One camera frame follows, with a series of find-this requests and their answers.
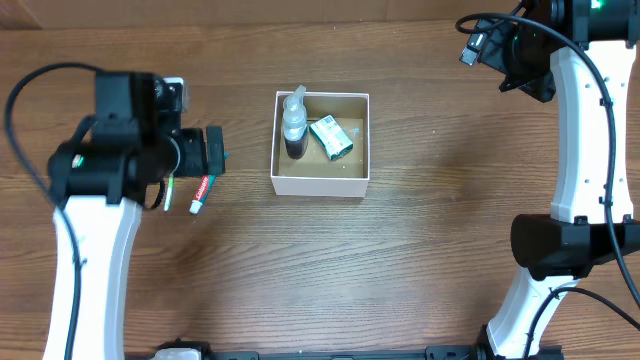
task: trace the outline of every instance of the wooden table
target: wooden table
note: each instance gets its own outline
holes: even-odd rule
[[[0,98],[58,61],[183,76],[183,125],[224,128],[230,156],[202,213],[197,179],[169,213],[145,213],[129,271],[125,345],[178,336],[264,353],[469,344],[515,273],[519,213],[547,213],[557,105],[500,94],[499,74],[458,62],[452,22],[3,32]],[[277,197],[269,179],[275,92],[371,94],[372,181],[364,200]],[[30,85],[15,122],[40,171],[93,111],[92,75]],[[640,199],[640,79],[629,96],[628,171]],[[51,208],[0,139],[0,358],[40,359],[55,276]],[[627,262],[640,279],[640,256]],[[640,313],[615,264],[582,285]],[[569,359],[638,357],[635,330],[571,294],[544,344]]]

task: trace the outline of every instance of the toothpaste tube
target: toothpaste tube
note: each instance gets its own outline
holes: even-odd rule
[[[204,202],[207,200],[207,195],[209,195],[209,191],[211,191],[211,187],[215,181],[216,177],[214,175],[205,175],[202,177],[198,192],[196,192],[196,196],[193,197],[193,201],[191,202],[191,208],[189,208],[190,213],[194,215],[198,214],[200,208],[202,208],[202,205],[204,205]]]

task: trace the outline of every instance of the box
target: box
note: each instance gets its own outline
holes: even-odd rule
[[[311,135],[304,156],[287,155],[282,133],[284,99],[291,91],[276,93],[271,146],[271,182],[277,195],[364,197],[370,179],[369,94],[307,92],[304,105],[309,124],[333,115],[353,141],[353,150],[330,161]]]

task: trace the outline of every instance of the bottle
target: bottle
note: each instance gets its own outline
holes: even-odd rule
[[[307,88],[300,85],[298,89],[284,99],[284,114],[282,115],[282,130],[287,155],[292,159],[300,159],[307,150],[308,127],[307,109],[303,99]]]

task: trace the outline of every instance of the cardboard box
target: cardboard box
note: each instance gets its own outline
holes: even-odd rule
[[[330,161],[324,148],[309,134],[300,160],[287,155],[282,133],[284,99],[276,93],[271,147],[271,182],[277,195],[364,197],[370,179],[369,94],[307,92],[304,105],[309,124],[333,115],[353,141],[353,150]]]

